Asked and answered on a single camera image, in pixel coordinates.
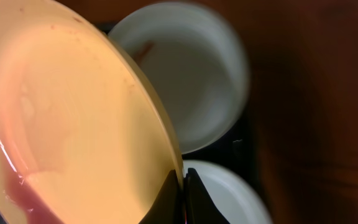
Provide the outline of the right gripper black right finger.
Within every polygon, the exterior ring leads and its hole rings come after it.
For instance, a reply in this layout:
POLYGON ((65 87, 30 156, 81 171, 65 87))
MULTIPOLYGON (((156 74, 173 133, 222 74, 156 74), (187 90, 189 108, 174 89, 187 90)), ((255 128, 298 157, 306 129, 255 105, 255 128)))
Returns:
POLYGON ((215 206, 200 176, 188 168, 184 182, 187 224, 229 224, 215 206))

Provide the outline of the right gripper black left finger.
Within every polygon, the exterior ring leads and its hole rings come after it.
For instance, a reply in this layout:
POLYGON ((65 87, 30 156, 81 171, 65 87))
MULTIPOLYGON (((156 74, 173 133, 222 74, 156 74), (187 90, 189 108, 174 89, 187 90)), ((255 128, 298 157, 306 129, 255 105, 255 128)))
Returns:
POLYGON ((171 170, 154 203, 140 224, 184 224, 183 196, 175 170, 171 170))

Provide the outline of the yellow plate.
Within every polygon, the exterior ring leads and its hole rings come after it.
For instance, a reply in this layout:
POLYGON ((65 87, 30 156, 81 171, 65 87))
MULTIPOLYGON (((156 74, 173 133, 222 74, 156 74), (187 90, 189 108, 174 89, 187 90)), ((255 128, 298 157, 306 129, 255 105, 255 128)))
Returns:
POLYGON ((56 1, 0 0, 0 214, 139 223, 183 163, 133 59, 56 1))

